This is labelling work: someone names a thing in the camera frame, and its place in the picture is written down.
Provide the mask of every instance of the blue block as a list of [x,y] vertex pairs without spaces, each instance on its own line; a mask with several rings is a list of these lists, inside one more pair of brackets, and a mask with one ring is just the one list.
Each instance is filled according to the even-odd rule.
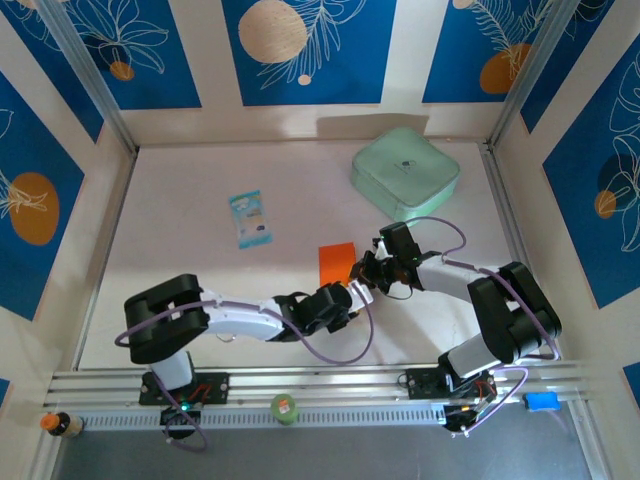
[[530,412],[560,410],[562,408],[558,401],[558,394],[555,392],[525,393],[522,398],[524,399],[524,406]]

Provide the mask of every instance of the green container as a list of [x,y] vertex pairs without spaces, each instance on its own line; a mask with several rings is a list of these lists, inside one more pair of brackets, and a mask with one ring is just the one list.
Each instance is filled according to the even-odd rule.
[[447,200],[460,166],[410,128],[396,128],[353,159],[351,183],[397,222],[429,215]]

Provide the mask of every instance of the orange paper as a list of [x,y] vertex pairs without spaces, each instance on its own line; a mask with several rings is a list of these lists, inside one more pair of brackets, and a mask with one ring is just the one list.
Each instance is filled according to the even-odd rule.
[[356,263],[356,247],[350,243],[327,245],[318,249],[320,285],[341,282],[349,283],[349,273]]

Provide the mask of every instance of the robotic arm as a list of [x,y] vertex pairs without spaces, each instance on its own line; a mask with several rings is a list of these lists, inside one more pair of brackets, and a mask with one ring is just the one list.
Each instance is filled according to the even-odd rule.
[[[452,295],[475,310],[481,333],[442,354],[436,369],[414,376],[424,388],[418,392],[422,396],[410,389],[411,398],[442,399],[459,398],[465,391],[461,387],[486,377],[487,369],[513,363],[542,346],[542,329],[547,338],[561,332],[556,313],[521,263],[477,269],[447,261],[438,252],[422,253],[405,223],[380,230],[373,245],[373,251],[353,266],[348,286],[325,285],[312,295],[295,292],[247,301],[205,291],[194,275],[178,276],[125,302],[128,331],[116,343],[128,336],[131,361],[150,365],[175,398],[190,398],[201,382],[184,347],[197,336],[239,334],[289,342],[322,328],[333,333],[344,328],[365,302],[373,302],[369,289],[387,294],[393,283],[401,282],[415,290]],[[514,293],[529,312],[514,302]]]
[[304,336],[326,328],[344,328],[373,297],[357,281],[348,286],[325,285],[314,294],[295,292],[264,301],[250,301],[202,290],[195,275],[184,274],[131,297],[125,302],[129,330],[171,309],[147,328],[129,336],[131,361],[150,365],[170,390],[189,388],[194,370],[184,347],[203,333],[248,335],[268,342],[298,340],[293,329],[267,312],[288,320]]
[[422,253],[405,223],[381,229],[380,238],[373,243],[375,252],[367,251],[354,265],[352,278],[385,294],[393,283],[401,282],[416,290],[445,293],[473,305],[481,333],[438,359],[450,391],[499,363],[511,364],[523,358],[544,343],[529,315],[514,302],[496,276],[520,296],[551,339],[562,331],[558,316],[522,263],[482,269],[494,272],[487,275],[471,265],[446,261],[439,252]]

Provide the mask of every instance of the small packet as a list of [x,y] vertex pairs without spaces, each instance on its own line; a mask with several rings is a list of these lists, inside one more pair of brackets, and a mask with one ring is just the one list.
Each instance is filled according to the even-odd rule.
[[255,247],[273,241],[264,215],[260,190],[231,197],[229,204],[238,233],[238,247]]

